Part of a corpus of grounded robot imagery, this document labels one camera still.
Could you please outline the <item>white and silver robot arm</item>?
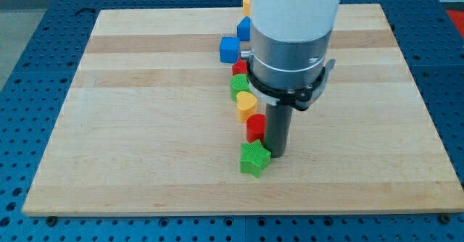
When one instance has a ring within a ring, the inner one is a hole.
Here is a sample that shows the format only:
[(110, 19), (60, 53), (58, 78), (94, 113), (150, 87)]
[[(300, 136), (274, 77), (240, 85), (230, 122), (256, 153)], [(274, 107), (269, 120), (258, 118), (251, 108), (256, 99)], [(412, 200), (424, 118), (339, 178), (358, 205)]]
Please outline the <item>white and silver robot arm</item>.
[(309, 86), (321, 73), (340, 0), (251, 0), (251, 68), (279, 90)]

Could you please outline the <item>red block behind arm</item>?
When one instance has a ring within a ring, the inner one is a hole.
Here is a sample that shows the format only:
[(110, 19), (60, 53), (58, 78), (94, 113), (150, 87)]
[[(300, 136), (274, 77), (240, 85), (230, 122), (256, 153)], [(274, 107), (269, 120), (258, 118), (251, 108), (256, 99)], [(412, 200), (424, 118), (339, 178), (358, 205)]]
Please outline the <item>red block behind arm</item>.
[(232, 75), (247, 74), (247, 72), (248, 62), (239, 57), (237, 62), (232, 65)]

